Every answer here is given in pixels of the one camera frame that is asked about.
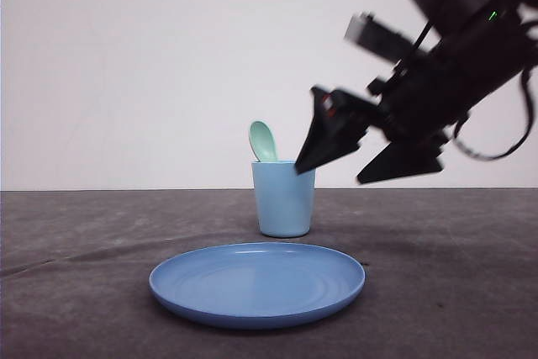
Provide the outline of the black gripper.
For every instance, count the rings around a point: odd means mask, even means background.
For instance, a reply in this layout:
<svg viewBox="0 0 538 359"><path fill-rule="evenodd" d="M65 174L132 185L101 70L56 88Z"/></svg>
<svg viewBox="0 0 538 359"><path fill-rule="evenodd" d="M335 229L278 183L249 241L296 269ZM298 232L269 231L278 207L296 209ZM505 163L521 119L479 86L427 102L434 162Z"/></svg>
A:
<svg viewBox="0 0 538 359"><path fill-rule="evenodd" d="M469 111L514 76L520 76L526 106L524 134L509 148L517 150L535 120L529 90L537 64L535 20L491 13L467 29L442 38L431 50L418 43L394 64L393 75L368 86L378 103L337 88L313 87L314 116L295 161L297 174L312 171L359 149L369 127L380 129L389 145L357 174L360 184L429 175L443 170L439 160L443 133L458 135Z"/></svg>

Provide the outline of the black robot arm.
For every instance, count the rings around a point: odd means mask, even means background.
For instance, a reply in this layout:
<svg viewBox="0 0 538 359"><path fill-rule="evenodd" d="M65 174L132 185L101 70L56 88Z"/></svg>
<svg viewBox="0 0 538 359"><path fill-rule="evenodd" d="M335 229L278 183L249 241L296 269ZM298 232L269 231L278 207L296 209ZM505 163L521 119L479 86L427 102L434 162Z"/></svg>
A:
<svg viewBox="0 0 538 359"><path fill-rule="evenodd" d="M361 184L439 172L440 153L472 107L513 77L520 78L529 122L535 119L530 74L537 65L535 20L520 6L537 0L414 0L426 29L438 33L430 50L379 23L371 14L352 17L345 38L393 63L388 79L368 86L369 99L345 90L313 87L314 116L295 162L311 171L355 152L368 129L380 129L387 146L358 174ZM452 134L446 128L452 127Z"/></svg>

